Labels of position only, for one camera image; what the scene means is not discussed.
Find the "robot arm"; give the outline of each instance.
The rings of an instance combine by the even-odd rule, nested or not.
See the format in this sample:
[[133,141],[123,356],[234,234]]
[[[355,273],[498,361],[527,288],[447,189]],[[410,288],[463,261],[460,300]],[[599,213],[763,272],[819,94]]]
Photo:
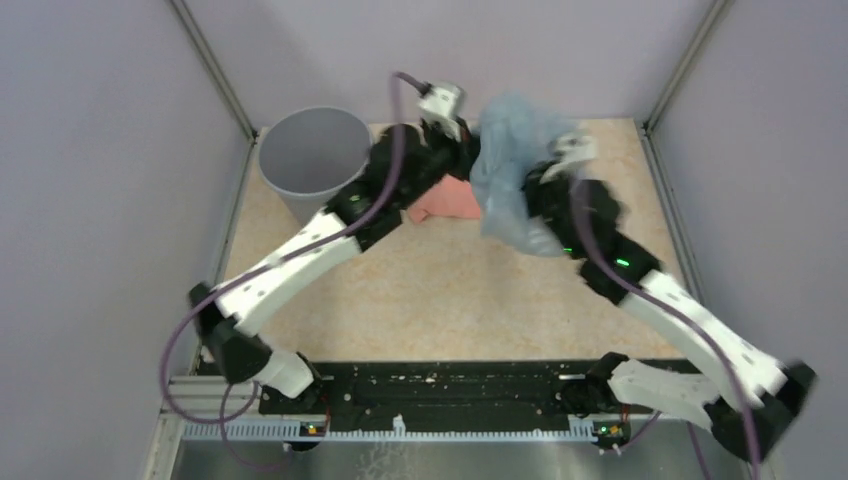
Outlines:
[[[423,92],[419,110],[426,146],[421,144],[417,130],[405,127],[404,168],[398,186],[386,206],[363,228],[280,264],[286,253],[346,228],[369,209],[388,174],[392,142],[388,133],[372,148],[363,174],[333,197],[297,235],[251,270],[262,265],[274,268],[226,292],[201,311],[195,321],[198,334],[227,382],[254,380],[289,398],[317,401],[320,375],[303,355],[265,344],[258,336],[259,329],[306,285],[365,252],[400,226],[400,211],[444,175],[468,179],[480,143],[456,116],[462,97],[459,88],[448,84],[430,85]],[[578,132],[553,142],[550,150],[552,160],[527,175],[524,193],[528,211],[542,218],[567,255],[586,260],[568,208],[569,180],[597,155],[597,144]],[[583,181],[589,189],[592,231],[606,263],[645,293],[692,318],[721,346],[741,381],[744,401],[754,412],[762,455],[766,456],[799,414],[815,373],[803,363],[783,365],[751,346],[692,299],[671,276],[662,273],[656,257],[618,231],[621,206],[605,184]],[[582,411],[597,410],[598,405],[612,409],[622,404],[643,405],[710,430],[730,452],[750,460],[742,435],[742,405],[713,350],[678,319],[615,284],[592,261],[583,262],[579,274],[595,293],[662,334],[701,374],[659,370],[610,353],[583,381],[562,392],[569,398],[569,405],[577,404]],[[200,284],[189,296],[196,305],[211,291]],[[575,402],[575,398],[582,398],[584,404]]]

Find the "beige table surface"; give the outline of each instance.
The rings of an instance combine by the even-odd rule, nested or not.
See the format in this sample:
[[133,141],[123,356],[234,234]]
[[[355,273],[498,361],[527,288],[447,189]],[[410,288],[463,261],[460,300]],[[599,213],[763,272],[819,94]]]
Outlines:
[[[583,123],[600,144],[592,173],[607,180],[629,209],[623,231],[680,278],[633,121]],[[254,162],[227,278],[255,265],[298,230]],[[301,291],[261,335],[313,361],[578,359],[608,351],[680,356],[584,286],[577,266],[566,258],[522,255],[481,238],[478,221],[407,221]]]

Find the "pink cloth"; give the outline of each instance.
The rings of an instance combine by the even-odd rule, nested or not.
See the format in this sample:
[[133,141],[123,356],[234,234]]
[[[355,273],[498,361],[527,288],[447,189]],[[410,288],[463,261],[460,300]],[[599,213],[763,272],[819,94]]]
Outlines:
[[471,184],[445,175],[406,212],[413,223],[421,223],[430,215],[455,218],[480,218],[480,206],[471,193]]

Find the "metal frame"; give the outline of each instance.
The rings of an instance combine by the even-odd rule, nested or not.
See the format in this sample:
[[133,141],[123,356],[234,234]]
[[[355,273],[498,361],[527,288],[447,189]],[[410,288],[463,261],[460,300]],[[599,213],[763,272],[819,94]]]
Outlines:
[[[220,63],[213,54],[212,49],[206,41],[185,1],[166,1],[169,5],[171,5],[175,15],[180,21],[180,24],[186,31],[190,43],[197,52],[201,63],[204,65],[204,68],[209,74],[210,80],[221,95],[222,101],[233,115],[233,118],[238,122],[242,133],[244,133],[245,137],[250,141],[250,148],[247,152],[247,158],[242,169],[239,186],[231,201],[231,208],[227,212],[227,228],[223,232],[220,255],[209,275],[213,281],[219,282],[223,279],[226,263],[229,258],[232,239],[235,234],[235,227],[244,199],[247,179],[250,175],[250,164],[257,145],[258,133],[248,118],[246,111],[242,107],[235,91],[227,80]],[[641,128],[639,128],[640,140],[645,151],[648,166],[660,198],[663,212],[666,216],[666,222],[669,226],[669,231],[678,256],[678,261],[681,265],[681,269],[683,270],[684,280],[686,281],[687,287],[692,291],[692,294],[698,298],[699,301],[704,303],[706,303],[707,300],[704,298],[705,293],[702,287],[696,259],[690,248],[691,243],[686,233],[683,218],[677,207],[677,202],[674,198],[674,192],[670,186],[662,157],[655,146],[653,134],[655,133],[657,126],[662,122],[665,113],[677,94],[682,82],[691,71],[693,65],[695,65],[703,50],[703,46],[709,40],[718,22],[726,15],[727,9],[732,3],[733,0],[716,0],[713,2],[689,47],[675,69],[674,74],[665,86],[659,101],[651,111],[649,118],[644,122]],[[192,413],[197,415],[208,416],[210,418],[217,416],[218,409],[220,408],[221,394],[224,389],[224,382],[221,377],[175,377],[172,380],[172,383],[174,386],[174,393],[177,395],[177,400],[181,405],[188,407]],[[243,404],[242,402],[249,398],[250,393],[251,387],[249,386],[234,387],[233,394],[231,395],[233,398],[232,401],[229,402],[227,411],[232,412],[239,408],[239,406]],[[282,421],[293,420],[286,418],[268,419],[266,417],[258,416],[258,402],[248,410],[244,418],[246,422],[251,425],[257,424],[257,422],[259,422],[258,424],[273,423],[278,427],[281,425]],[[601,417],[594,419],[596,421],[606,420]],[[180,442],[183,439],[186,428],[186,422],[181,420],[174,413],[169,412],[168,410],[163,410],[161,412],[159,416],[159,423],[157,424],[156,431],[154,433],[154,440],[148,455],[148,462],[144,471],[144,476],[142,477],[144,480],[169,480],[171,478],[177,460]],[[252,435],[252,430],[250,428],[247,428],[245,431],[249,435]],[[188,438],[202,436],[208,433],[209,432],[206,432],[205,430],[202,432],[200,430],[191,430]],[[241,436],[233,438],[234,441],[239,439],[245,438],[242,438]],[[782,465],[782,457],[776,451],[771,458],[763,464],[763,478],[772,480],[785,478]],[[744,462],[740,462],[740,466],[740,468],[747,470]]]

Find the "orange towel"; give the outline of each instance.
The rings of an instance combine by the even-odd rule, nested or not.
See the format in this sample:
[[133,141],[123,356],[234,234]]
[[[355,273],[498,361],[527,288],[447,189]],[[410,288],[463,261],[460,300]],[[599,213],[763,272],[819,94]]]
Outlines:
[[413,223],[430,215],[455,218],[480,218],[480,206],[471,192],[471,184],[445,175],[433,188],[407,209]]

